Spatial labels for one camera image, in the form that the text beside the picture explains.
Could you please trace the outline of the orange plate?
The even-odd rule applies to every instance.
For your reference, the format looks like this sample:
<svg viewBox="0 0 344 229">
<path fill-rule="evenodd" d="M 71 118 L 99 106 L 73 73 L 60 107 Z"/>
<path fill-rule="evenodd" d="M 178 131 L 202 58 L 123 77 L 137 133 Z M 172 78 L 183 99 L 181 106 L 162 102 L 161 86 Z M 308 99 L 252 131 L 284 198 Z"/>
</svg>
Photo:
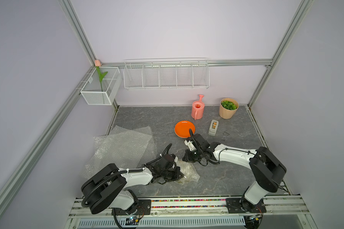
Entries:
<svg viewBox="0 0 344 229">
<path fill-rule="evenodd" d="M 174 127 L 175 134 L 180 138 L 189 138 L 190 130 L 194 134 L 196 127 L 192 122 L 186 120 L 178 122 Z"/>
</svg>

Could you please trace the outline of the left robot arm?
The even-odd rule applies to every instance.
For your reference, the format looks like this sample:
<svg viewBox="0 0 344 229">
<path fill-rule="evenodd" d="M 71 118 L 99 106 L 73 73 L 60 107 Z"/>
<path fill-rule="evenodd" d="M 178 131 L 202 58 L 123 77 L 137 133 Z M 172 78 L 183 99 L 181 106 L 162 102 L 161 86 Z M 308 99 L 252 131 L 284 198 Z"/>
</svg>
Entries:
<svg viewBox="0 0 344 229">
<path fill-rule="evenodd" d="M 98 214 L 107 208 L 120 209 L 126 214 L 136 213 L 140 201 L 130 187 L 178 181 L 184 177 L 174 154 L 160 155 L 138 169 L 121 169 L 111 163 L 86 181 L 81 191 L 81 206 Z"/>
</svg>

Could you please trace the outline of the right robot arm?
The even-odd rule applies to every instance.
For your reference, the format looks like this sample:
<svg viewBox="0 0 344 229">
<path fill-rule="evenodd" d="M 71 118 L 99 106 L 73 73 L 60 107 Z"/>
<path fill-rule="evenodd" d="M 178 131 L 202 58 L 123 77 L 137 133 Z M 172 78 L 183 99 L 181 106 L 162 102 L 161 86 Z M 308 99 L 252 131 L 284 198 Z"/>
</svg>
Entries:
<svg viewBox="0 0 344 229">
<path fill-rule="evenodd" d="M 194 134 L 191 129 L 184 143 L 188 146 L 183 157 L 185 162 L 198 162 L 202 166 L 229 162 L 252 171 L 255 181 L 245 190 L 239 201 L 239 207 L 244 212 L 257 209 L 267 194 L 275 193 L 282 188 L 281 182 L 287 169 L 266 147 L 249 150 L 228 147 L 219 142 L 210 144 L 200 134 Z"/>
</svg>

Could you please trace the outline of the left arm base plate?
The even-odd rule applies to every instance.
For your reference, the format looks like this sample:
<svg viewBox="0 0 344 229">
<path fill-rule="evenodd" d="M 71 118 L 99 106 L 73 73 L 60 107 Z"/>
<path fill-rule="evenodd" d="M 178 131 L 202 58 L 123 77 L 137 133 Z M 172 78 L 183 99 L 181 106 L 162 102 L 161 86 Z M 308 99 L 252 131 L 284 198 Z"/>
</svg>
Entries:
<svg viewBox="0 0 344 229">
<path fill-rule="evenodd" d="M 112 211 L 112 215 L 116 215 L 116 216 L 150 215 L 151 209 L 152 209 L 151 199 L 140 199 L 136 203 L 132 204 L 126 210 L 115 208 L 115 211 Z"/>
</svg>

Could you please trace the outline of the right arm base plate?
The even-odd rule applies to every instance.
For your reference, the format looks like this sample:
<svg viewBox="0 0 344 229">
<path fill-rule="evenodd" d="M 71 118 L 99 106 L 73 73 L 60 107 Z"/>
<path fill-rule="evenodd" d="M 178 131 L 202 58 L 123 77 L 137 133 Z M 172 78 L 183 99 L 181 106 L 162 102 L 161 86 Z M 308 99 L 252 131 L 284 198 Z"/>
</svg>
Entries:
<svg viewBox="0 0 344 229">
<path fill-rule="evenodd" d="M 229 213 L 266 213 L 264 199 L 256 205 L 243 198 L 227 198 L 226 207 Z"/>
</svg>

